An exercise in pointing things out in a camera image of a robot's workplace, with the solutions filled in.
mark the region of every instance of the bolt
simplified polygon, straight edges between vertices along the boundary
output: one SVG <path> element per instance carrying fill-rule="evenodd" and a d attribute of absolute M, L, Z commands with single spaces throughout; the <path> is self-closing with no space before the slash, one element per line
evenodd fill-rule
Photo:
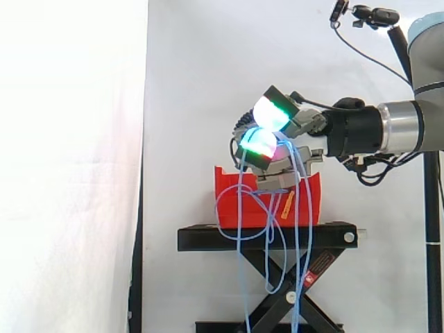
<path fill-rule="evenodd" d="M 345 240 L 347 243 L 353 243 L 353 241 L 355 240 L 355 234 L 354 234 L 353 232 L 347 232 L 347 233 L 344 235 L 344 240 Z"/>
<path fill-rule="evenodd" d="M 287 300 L 287 302 L 289 304 L 294 304 L 296 303 L 296 292 L 295 291 L 289 291 L 286 296 L 285 299 Z"/>

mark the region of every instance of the white backdrop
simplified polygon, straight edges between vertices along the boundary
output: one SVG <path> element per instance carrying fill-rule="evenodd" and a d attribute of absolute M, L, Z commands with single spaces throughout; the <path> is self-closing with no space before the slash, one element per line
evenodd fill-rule
<path fill-rule="evenodd" d="M 399 10 L 406 29 L 439 1 L 364 1 Z M 194 321 L 240 321 L 234 253 L 177 253 L 176 231 L 214 222 L 213 166 L 233 171 L 237 119 L 271 85 L 334 103 L 412 97 L 409 87 L 343 45 L 328 19 L 333 0 L 152 0 L 148 28 L 145 163 L 145 332 L 192 333 Z M 383 33 L 351 28 L 354 45 L 402 71 Z M 376 188 L 336 160 L 323 165 L 321 220 L 368 230 L 309 292 L 350 333 L 426 330 L 422 161 Z M 247 265 L 250 305 L 263 279 Z"/>
<path fill-rule="evenodd" d="M 147 0 L 0 1 L 0 332 L 124 333 Z"/>

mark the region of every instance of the blue cable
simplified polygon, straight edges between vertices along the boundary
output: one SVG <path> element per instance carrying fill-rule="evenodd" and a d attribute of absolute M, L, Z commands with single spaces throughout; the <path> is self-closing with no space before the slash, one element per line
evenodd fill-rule
<path fill-rule="evenodd" d="M 313 205 L 312 205 L 312 198 L 311 198 L 311 191 L 309 187 L 307 172 L 305 171 L 304 164 L 302 161 L 302 158 L 300 157 L 299 152 L 297 149 L 293 146 L 293 144 L 289 141 L 280 142 L 279 144 L 285 144 L 290 152 L 290 158 L 293 163 L 294 168 L 294 174 L 295 174 L 295 188 L 296 188 L 296 197 L 295 197 L 295 248 L 296 248 L 296 301 L 295 306 L 293 310 L 293 315 L 291 319 L 291 331 L 293 333 L 296 333 L 298 331 L 299 326 L 299 313 L 300 313 L 300 297 L 302 295 L 302 289 L 303 289 L 303 283 L 304 278 L 308 271 L 309 261 L 311 257 L 311 248 L 313 244 Z M 297 172 L 297 163 L 296 158 L 298 159 L 301 174 L 305 180 L 305 185 L 307 188 L 307 196 L 308 196 L 308 203 L 309 203 L 309 240 L 308 240 L 308 247 L 307 247 L 307 255 L 305 264 L 302 270 L 302 275 L 300 272 L 300 244 L 299 244 L 299 230 L 298 230 L 298 217 L 299 217 L 299 201 L 300 201 L 300 188 L 299 188 L 299 179 L 298 179 L 298 172 Z M 286 190 L 277 190 L 277 191 L 253 191 L 251 187 L 242 184 L 243 176 L 244 176 L 244 165 L 245 165 L 245 157 L 246 157 L 246 151 L 243 152 L 241 164 L 240 164 L 240 171 L 239 171 L 239 180 L 236 185 L 230 186 L 227 189 L 224 189 L 218 196 L 216 200 L 215 205 L 215 213 L 217 217 L 217 228 L 219 232 L 227 239 L 236 241 L 236 253 L 237 253 L 237 260 L 238 260 L 238 273 L 239 273 L 239 282 L 241 287 L 241 292 L 244 297 L 244 312 L 245 312 L 245 322 L 246 322 L 246 329 L 247 333 L 251 333 L 251 327 L 250 327 L 250 320 L 248 316 L 248 300 L 247 300 L 247 291 L 246 291 L 246 277 L 245 277 L 245 271 L 244 266 L 242 265 L 241 260 L 241 242 L 242 241 L 248 241 L 252 239 L 256 239 L 263 234 L 266 234 L 266 243 L 265 243 L 265 271 L 266 271 L 266 285 L 265 289 L 267 293 L 274 294 L 277 293 L 284 282 L 285 279 L 285 273 L 286 273 L 286 267 L 287 267 L 287 243 L 285 241 L 284 234 L 282 232 L 282 228 L 280 227 L 279 223 L 276 220 L 276 213 L 279 209 L 279 204 L 282 198 L 282 194 L 287 193 Z M 219 214 L 218 214 L 218 204 L 221 199 L 221 197 L 231 189 L 237 188 L 237 236 L 232 237 L 222 230 L 220 223 L 219 223 Z M 266 227 L 258 232 L 257 234 L 254 234 L 253 236 L 249 237 L 242 237 L 241 231 L 242 231 L 242 194 L 248 194 L 249 196 L 253 197 L 257 204 L 267 213 L 267 220 L 266 220 Z M 270 199 L 270 205 L 267 208 L 264 204 L 264 202 L 259 198 L 261 194 L 271 194 Z M 273 204 L 275 200 L 275 195 L 279 194 L 277 203 L 273 209 Z M 269 266 L 268 266 L 268 256 L 269 256 L 269 245 L 274 242 L 275 240 L 275 234 L 274 234 L 274 228 L 275 226 L 277 230 L 280 233 L 283 248 L 284 248 L 284 268 L 282 269 L 282 274 L 280 278 L 280 283 L 276 286 L 274 290 L 270 290 L 270 282 L 269 282 Z"/>
<path fill-rule="evenodd" d="M 290 152 L 290 158 L 291 163 L 293 164 L 293 169 L 295 171 L 295 184 L 296 184 L 296 197 L 295 197 L 295 247 L 296 247 L 296 301 L 293 309 L 293 314 L 291 317 L 291 331 L 293 333 L 296 333 L 298 331 L 299 327 L 299 313 L 300 313 L 300 297 L 302 295 L 302 289 L 304 287 L 304 279 L 308 271 L 308 266 L 310 262 L 311 257 L 311 249 L 313 247 L 313 203 L 312 203 L 312 197 L 311 197 L 311 190 L 308 182 L 308 176 L 307 172 L 305 171 L 304 163 L 302 161 L 302 158 L 300 157 L 300 154 L 298 150 L 293 146 L 293 144 L 289 141 L 284 141 L 287 148 Z M 297 164 L 296 164 L 296 157 L 298 158 L 299 167 L 302 173 L 302 176 L 305 181 L 305 186 L 307 190 L 307 198 L 308 198 L 308 205 L 309 205 L 309 239 L 308 239 L 308 246 L 307 246 L 307 253 L 304 263 L 304 268 L 302 270 L 302 275 L 300 274 L 300 246 L 299 246 L 299 231 L 298 231 L 298 215 L 299 215 L 299 179 L 298 179 L 298 173 L 297 173 Z"/>

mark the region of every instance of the black stand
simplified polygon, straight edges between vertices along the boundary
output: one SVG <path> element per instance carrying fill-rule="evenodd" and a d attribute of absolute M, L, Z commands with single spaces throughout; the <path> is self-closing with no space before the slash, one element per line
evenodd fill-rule
<path fill-rule="evenodd" d="M 412 83 L 407 41 L 400 27 L 388 31 L 407 78 Z M 439 152 L 424 153 L 425 243 L 427 250 L 427 304 L 430 333 L 443 332 L 441 304 L 441 236 L 439 205 Z"/>
<path fill-rule="evenodd" d="M 242 237 L 248 237 L 260 230 L 249 229 L 242 231 Z M 295 248 L 293 228 L 283 229 L 287 249 Z M 308 228 L 300 227 L 300 247 L 307 248 Z M 316 303 L 306 294 L 326 270 L 338 259 L 346 248 L 357 247 L 357 229 L 349 223 L 328 223 L 314 227 L 314 245 L 309 261 L 309 270 L 304 277 L 304 288 L 300 300 L 300 315 L 307 321 L 301 325 L 301 333 L 344 333 L 343 326 L 334 323 Z M 265 277 L 265 238 L 259 237 L 242 243 L 242 255 Z M 281 239 L 276 236 L 271 244 L 272 250 L 282 250 Z M 236 250 L 236 241 L 230 241 L 220 235 L 214 225 L 195 225 L 178 231 L 179 251 L 226 251 Z M 268 258 L 270 284 L 279 284 L 282 269 Z M 290 268 L 285 275 L 284 283 L 274 295 L 268 295 L 250 314 L 252 333 L 290 333 L 290 324 L 279 324 L 285 315 L 293 308 L 296 281 L 295 267 Z M 246 323 L 196 323 L 196 333 L 245 333 Z"/>

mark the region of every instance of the red warning label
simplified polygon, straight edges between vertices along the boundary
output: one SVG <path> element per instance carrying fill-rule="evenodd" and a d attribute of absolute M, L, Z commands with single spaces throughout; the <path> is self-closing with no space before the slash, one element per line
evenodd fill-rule
<path fill-rule="evenodd" d="M 313 283 L 316 282 L 318 279 L 318 276 L 316 274 L 313 274 L 311 271 L 307 271 L 307 274 L 305 275 L 304 279 L 304 287 L 309 288 Z"/>

